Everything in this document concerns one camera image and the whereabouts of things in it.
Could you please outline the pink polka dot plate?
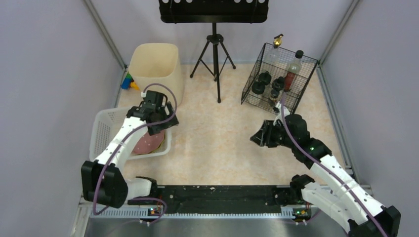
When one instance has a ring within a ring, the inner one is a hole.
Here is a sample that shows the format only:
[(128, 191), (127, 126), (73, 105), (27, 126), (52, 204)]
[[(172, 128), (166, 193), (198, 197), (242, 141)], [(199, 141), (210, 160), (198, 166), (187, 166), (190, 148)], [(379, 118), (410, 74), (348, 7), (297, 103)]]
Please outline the pink polka dot plate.
[(137, 144), (134, 146), (132, 153), (135, 155), (146, 155), (154, 152), (160, 147), (165, 139), (165, 132), (162, 131), (155, 135), (146, 133), (140, 138)]

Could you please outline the small pepper shaker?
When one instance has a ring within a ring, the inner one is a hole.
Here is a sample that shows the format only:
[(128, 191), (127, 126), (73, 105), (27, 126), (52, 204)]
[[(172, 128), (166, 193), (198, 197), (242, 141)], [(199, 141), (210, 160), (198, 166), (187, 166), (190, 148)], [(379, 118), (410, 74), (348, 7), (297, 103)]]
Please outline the small pepper shaker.
[(270, 100), (270, 103), (271, 103), (272, 106), (275, 106), (277, 104), (279, 94), (280, 94), (279, 91), (277, 91), (275, 89), (271, 89), (269, 100)]

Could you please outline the black-lid jar white beads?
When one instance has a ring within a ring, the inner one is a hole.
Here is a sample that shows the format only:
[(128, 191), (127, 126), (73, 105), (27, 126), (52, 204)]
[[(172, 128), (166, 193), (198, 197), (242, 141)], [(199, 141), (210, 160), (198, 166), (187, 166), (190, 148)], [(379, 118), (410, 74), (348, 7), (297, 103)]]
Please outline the black-lid jar white beads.
[(251, 91), (256, 96), (262, 96), (265, 92), (266, 85), (263, 82), (255, 81), (252, 84)]

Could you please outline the white plastic perforated basket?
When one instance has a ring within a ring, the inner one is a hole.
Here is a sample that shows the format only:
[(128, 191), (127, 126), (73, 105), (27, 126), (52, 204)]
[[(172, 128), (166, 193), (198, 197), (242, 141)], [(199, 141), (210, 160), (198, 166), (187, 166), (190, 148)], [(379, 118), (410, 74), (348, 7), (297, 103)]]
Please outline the white plastic perforated basket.
[[(112, 109), (105, 109), (95, 117), (95, 121), (92, 128), (90, 148), (89, 148), (89, 159), (93, 161), (98, 155), (100, 155), (113, 140), (116, 134), (119, 132), (126, 114), (130, 107), (119, 107)], [(172, 132), (170, 129), (165, 132), (165, 139), (162, 144), (166, 144), (166, 150), (161, 153), (150, 153), (146, 155), (135, 155), (131, 152), (129, 160), (151, 158), (164, 156), (169, 153), (171, 149)]]

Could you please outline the shiny black-lid spice jar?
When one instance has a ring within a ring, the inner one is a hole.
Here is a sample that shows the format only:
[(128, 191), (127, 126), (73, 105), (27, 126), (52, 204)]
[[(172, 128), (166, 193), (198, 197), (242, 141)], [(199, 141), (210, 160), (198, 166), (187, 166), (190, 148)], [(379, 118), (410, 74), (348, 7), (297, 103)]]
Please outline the shiny black-lid spice jar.
[(272, 88), (276, 91), (281, 91), (285, 87), (285, 78), (284, 77), (278, 77), (272, 82)]

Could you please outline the black-lid clear jar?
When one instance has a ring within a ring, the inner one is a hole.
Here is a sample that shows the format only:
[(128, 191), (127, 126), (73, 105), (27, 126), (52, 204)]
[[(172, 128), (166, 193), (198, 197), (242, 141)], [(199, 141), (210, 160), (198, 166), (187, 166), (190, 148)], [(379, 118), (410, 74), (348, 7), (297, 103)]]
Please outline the black-lid clear jar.
[(272, 76), (268, 71), (260, 73), (257, 78), (257, 81), (263, 85), (269, 85), (271, 83), (271, 80), (272, 80)]

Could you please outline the tall sauce bottle black cap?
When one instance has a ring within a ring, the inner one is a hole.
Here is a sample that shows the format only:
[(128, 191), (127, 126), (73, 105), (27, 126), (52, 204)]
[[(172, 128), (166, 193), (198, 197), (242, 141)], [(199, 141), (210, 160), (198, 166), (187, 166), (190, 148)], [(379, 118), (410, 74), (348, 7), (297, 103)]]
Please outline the tall sauce bottle black cap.
[(294, 55), (294, 59), (290, 61), (287, 66), (287, 74), (285, 76), (285, 87), (284, 91), (290, 91), (292, 88), (292, 84), (296, 76), (299, 74), (301, 70), (301, 59), (304, 55), (302, 50), (296, 51)]

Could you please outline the glass bottle gold stopper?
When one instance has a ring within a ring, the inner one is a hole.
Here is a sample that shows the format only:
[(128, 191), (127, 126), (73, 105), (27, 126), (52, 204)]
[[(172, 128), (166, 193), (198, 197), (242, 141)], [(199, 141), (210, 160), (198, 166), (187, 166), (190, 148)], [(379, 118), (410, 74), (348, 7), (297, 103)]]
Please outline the glass bottle gold stopper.
[(282, 44), (282, 37), (284, 35), (283, 34), (279, 34), (278, 36), (274, 37), (273, 40), (273, 47), (271, 50), (269, 50), (268, 55), (266, 57), (265, 62), (269, 63), (271, 65), (275, 65), (276, 63), (279, 62), (279, 58), (280, 58), (280, 50), (279, 47)]

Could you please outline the green polka dot plate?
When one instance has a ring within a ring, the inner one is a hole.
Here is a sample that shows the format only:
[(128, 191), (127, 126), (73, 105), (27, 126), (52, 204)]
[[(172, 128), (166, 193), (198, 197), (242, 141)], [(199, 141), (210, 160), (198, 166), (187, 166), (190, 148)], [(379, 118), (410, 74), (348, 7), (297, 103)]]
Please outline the green polka dot plate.
[(166, 150), (166, 147), (167, 147), (166, 144), (161, 144), (157, 149), (153, 151), (153, 153), (155, 154), (155, 153), (164, 152)]

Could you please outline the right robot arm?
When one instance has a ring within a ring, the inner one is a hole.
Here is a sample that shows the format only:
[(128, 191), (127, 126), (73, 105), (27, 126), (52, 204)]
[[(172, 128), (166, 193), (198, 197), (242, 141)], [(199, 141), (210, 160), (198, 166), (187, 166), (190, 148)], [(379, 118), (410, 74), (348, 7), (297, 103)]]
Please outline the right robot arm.
[(315, 205), (335, 220), (349, 237), (395, 237), (401, 213), (395, 206), (384, 206), (370, 196), (338, 163), (332, 151), (313, 138), (306, 121), (297, 114), (265, 120), (250, 137), (260, 147), (283, 146), (310, 171), (329, 186), (326, 191), (309, 175), (295, 175), (291, 182), (292, 197)]

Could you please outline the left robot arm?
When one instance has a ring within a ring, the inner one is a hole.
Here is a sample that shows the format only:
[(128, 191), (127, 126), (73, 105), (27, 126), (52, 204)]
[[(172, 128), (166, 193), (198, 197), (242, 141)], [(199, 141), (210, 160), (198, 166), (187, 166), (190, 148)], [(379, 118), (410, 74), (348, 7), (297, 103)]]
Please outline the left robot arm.
[(81, 166), (86, 201), (120, 208), (128, 200), (149, 196), (156, 187), (156, 182), (147, 177), (124, 178), (122, 169), (142, 137), (156, 135), (179, 121), (165, 94), (149, 90), (142, 97), (138, 106), (127, 111), (120, 130), (104, 151)]

